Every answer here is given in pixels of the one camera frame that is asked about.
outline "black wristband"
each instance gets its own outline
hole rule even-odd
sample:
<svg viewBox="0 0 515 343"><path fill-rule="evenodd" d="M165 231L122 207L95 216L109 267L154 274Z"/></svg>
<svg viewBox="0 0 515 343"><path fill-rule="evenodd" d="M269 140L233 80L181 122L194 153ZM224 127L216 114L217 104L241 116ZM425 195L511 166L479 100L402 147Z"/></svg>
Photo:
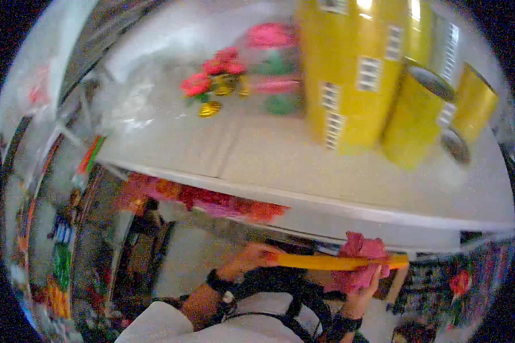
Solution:
<svg viewBox="0 0 515 343"><path fill-rule="evenodd" d="M236 284L234 282L224 281L217 276L217 269L213 269L210 274L208 274L208 278L206 278L206 283L210 288L214 291L218 292L222 296L227 292L235 288Z"/></svg>
<svg viewBox="0 0 515 343"><path fill-rule="evenodd" d="M328 330L328 341L339 342L345 334L356 332L363 324L363 319L349 319L337 313L332 319L332 326Z"/></svg>

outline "person's right hand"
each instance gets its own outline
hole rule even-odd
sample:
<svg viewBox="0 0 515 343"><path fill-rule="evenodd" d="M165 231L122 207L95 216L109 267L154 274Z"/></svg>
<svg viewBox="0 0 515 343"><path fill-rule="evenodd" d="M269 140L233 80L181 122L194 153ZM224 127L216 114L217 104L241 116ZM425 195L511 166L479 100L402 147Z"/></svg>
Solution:
<svg viewBox="0 0 515 343"><path fill-rule="evenodd" d="M378 290L379 275L382 272L382 266L377 266L372 276L370 286L360 289L358 292L347 295L347 300L343 304L340 314L345 318L360 319L363 317L370 300L374 293Z"/></svg>
<svg viewBox="0 0 515 343"><path fill-rule="evenodd" d="M258 267L276 267L278 263L269 259L269 255L278 255L283 251L267 244L248 243L246 248L234 259L217 270L217 276L225 281L234 281L242 274Z"/></svg>

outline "green leaf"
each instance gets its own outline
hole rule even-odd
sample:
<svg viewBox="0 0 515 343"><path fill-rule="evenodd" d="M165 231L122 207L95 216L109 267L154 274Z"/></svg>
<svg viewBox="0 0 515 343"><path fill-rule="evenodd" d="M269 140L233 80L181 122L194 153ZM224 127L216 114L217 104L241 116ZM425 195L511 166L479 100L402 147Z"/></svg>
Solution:
<svg viewBox="0 0 515 343"><path fill-rule="evenodd" d="M208 95L208 93L202 93L199 95L199 100L202 103L207 103L208 101L210 101L210 96Z"/></svg>

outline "gold coin decoration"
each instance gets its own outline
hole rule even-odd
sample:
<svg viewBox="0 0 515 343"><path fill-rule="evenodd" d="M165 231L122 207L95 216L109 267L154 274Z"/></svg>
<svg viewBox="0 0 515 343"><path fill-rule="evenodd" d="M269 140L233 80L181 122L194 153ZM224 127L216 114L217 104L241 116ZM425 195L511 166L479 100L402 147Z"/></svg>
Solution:
<svg viewBox="0 0 515 343"><path fill-rule="evenodd" d="M215 116L221 108L221 104L217 101L210 101L205 104L202 104L202 107L200 108L198 115L201 118L210 118Z"/></svg>
<svg viewBox="0 0 515 343"><path fill-rule="evenodd" d="M238 95L240 97L247 97L250 95L250 87L248 86L246 75L240 75L238 77L238 85L240 87L238 90Z"/></svg>
<svg viewBox="0 0 515 343"><path fill-rule="evenodd" d="M226 95L229 95L233 92L233 88L231 87L228 87L228 86L219 86L216 88L215 90L215 94L218 96L218 97L224 97Z"/></svg>

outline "red artificial flower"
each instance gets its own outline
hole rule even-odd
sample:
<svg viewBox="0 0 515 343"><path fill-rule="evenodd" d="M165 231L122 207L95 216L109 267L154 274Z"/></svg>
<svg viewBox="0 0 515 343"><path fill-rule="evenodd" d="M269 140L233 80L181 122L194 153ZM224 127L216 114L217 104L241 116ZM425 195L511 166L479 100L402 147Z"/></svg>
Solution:
<svg viewBox="0 0 515 343"><path fill-rule="evenodd" d="M228 47L216 53L216 58L221 62L227 62L238 57L237 47Z"/></svg>
<svg viewBox="0 0 515 343"><path fill-rule="evenodd" d="M450 289L455 295L466 294L470 287L470 275L468 271L460 271L450 280Z"/></svg>
<svg viewBox="0 0 515 343"><path fill-rule="evenodd" d="M231 60L227 62L227 65L225 66L225 71L228 72L231 75L239 75L246 71L246 68L242 63Z"/></svg>
<svg viewBox="0 0 515 343"><path fill-rule="evenodd" d="M193 97L210 90L212 81L206 77L205 73L198 73L191 76L181 83L181 90L188 97Z"/></svg>
<svg viewBox="0 0 515 343"><path fill-rule="evenodd" d="M225 70L225 64L217 57L212 58L203 63L202 70L206 75L219 75Z"/></svg>

